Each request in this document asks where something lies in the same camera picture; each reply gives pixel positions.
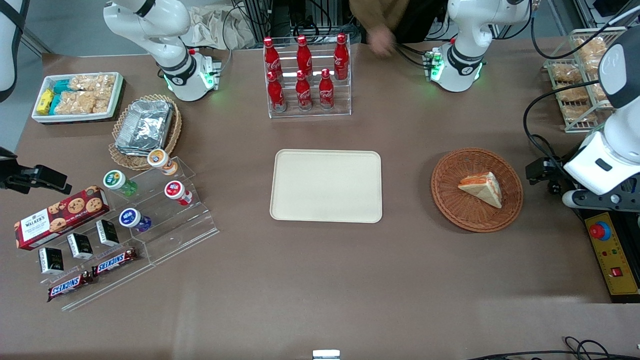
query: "red cookie box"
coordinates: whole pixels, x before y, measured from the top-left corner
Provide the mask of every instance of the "red cookie box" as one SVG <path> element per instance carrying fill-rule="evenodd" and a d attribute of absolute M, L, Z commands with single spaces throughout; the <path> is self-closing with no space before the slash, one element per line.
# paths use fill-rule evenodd
<path fill-rule="evenodd" d="M 104 190 L 89 186 L 15 223 L 15 244 L 18 249 L 33 250 L 108 211 Z"/>

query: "brown table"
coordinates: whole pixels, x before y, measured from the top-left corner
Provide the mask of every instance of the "brown table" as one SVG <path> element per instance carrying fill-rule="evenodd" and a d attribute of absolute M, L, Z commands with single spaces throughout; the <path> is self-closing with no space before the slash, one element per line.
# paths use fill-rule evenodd
<path fill-rule="evenodd" d="M 350 117 L 272 123 L 260 50 L 234 53 L 219 91 L 179 102 L 175 154 L 196 171 L 220 234 L 72 313 L 45 303 L 35 252 L 18 258 L 12 240 L 16 220 L 61 195 L 0 192 L 0 352 L 12 354 L 4 358 L 280 360 L 338 348 L 344 359 L 464 359 L 560 349 L 566 335 L 637 355 L 640 306 L 608 304 L 581 222 L 544 184 L 525 183 L 525 165 L 540 154 L 522 112 L 549 88 L 530 41 L 492 44 L 482 77 L 462 94 L 426 83 L 398 56 L 353 52 Z M 45 74 L 119 71 L 125 104 L 170 94 L 156 70 L 149 56 L 45 57 Z M 532 130 L 558 152 L 582 138 L 561 124 L 553 99 L 531 113 Z M 30 120 L 19 160 L 68 174 L 76 189 L 98 183 L 115 167 L 112 125 Z M 524 183 L 520 217 L 498 233 L 462 231 L 431 200 L 437 160 L 468 146 L 500 154 Z M 377 151 L 382 220 L 273 220 L 273 162 L 283 148 Z"/>

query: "white cloth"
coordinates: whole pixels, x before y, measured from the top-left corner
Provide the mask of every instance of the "white cloth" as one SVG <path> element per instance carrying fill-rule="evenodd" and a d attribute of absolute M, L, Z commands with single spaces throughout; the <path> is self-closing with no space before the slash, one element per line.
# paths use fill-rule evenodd
<path fill-rule="evenodd" d="M 222 25 L 225 22 L 225 39 L 222 39 Z M 193 6 L 189 9 L 194 46 L 213 46 L 217 49 L 242 49 L 255 44 L 255 39 L 246 19 L 231 4 L 211 4 Z"/>

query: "white plastic tray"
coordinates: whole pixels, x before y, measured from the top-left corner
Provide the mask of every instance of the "white plastic tray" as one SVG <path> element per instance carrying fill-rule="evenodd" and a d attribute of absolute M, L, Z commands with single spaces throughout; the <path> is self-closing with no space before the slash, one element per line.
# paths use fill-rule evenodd
<path fill-rule="evenodd" d="M 270 213 L 276 220 L 380 221 L 380 155 L 374 151 L 278 151 Z"/>
<path fill-rule="evenodd" d="M 76 114 L 76 115 L 39 115 L 36 112 L 36 106 L 44 94 L 47 88 L 53 88 L 53 85 L 58 80 L 67 80 L 71 79 L 76 75 L 91 75 L 98 76 L 100 74 L 109 74 L 115 76 L 115 83 L 113 84 L 113 91 L 111 93 L 111 98 L 109 99 L 109 106 L 107 107 L 107 112 L 105 113 L 95 113 L 95 114 Z M 31 117 L 33 120 L 41 123 L 41 124 L 64 124 L 64 123 L 74 123 L 74 122 L 85 122 L 85 121 L 98 121 L 102 119 L 109 119 L 113 116 L 116 111 L 116 105 L 118 104 L 118 99 L 120 98 L 120 91 L 122 89 L 122 75 L 119 72 L 90 72 L 86 74 L 67 74 L 67 75 L 50 75 L 44 78 L 42 81 L 42 86 L 40 87 L 40 91 L 38 92 L 38 97 L 36 97 L 36 101 L 33 105 L 33 111 L 31 112 Z"/>

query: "coca-cola bottle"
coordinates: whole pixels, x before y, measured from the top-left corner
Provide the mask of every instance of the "coca-cola bottle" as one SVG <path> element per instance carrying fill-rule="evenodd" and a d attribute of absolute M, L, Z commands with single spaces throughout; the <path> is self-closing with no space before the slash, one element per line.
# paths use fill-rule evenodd
<path fill-rule="evenodd" d="M 329 69 L 322 69 L 322 80 L 320 80 L 320 106 L 323 110 L 333 109 L 333 83 L 329 78 Z"/>
<path fill-rule="evenodd" d="M 349 51 L 347 50 L 347 35 L 338 34 L 338 45 L 333 52 L 333 75 L 338 81 L 347 80 L 349 76 Z"/>
<path fill-rule="evenodd" d="M 302 70 L 297 72 L 298 82 L 296 83 L 296 93 L 298 93 L 298 106 L 300 110 L 309 111 L 313 104 L 311 103 L 311 87 L 307 81 L 307 77 Z"/>
<path fill-rule="evenodd" d="M 267 64 L 267 71 L 273 71 L 276 78 L 282 81 L 282 66 L 280 55 L 273 47 L 273 40 L 270 37 L 264 38 L 264 62 Z"/>
<path fill-rule="evenodd" d="M 311 51 L 307 46 L 307 37 L 305 35 L 298 36 L 298 69 L 302 71 L 307 80 L 311 80 L 313 76 L 313 66 L 311 65 Z"/>
<path fill-rule="evenodd" d="M 267 79 L 269 80 L 267 91 L 269 92 L 269 99 L 271 99 L 271 108 L 279 113 L 284 112 L 287 109 L 287 103 L 284 101 L 282 85 L 278 81 L 275 72 L 269 71 Z"/>

